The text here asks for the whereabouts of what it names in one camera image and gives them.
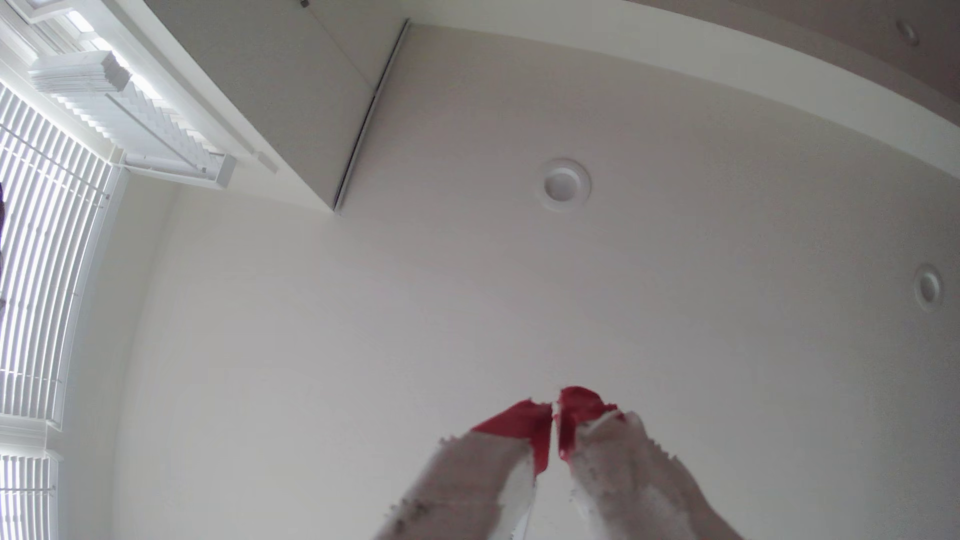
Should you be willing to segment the white padded red-tipped gripper finger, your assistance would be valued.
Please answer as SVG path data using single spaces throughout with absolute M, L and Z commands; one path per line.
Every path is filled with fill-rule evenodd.
M 558 395 L 558 455 L 594 539 L 742 539 L 641 417 L 582 386 Z
M 375 539 L 512 539 L 546 471 L 550 402 L 521 400 L 442 439 Z

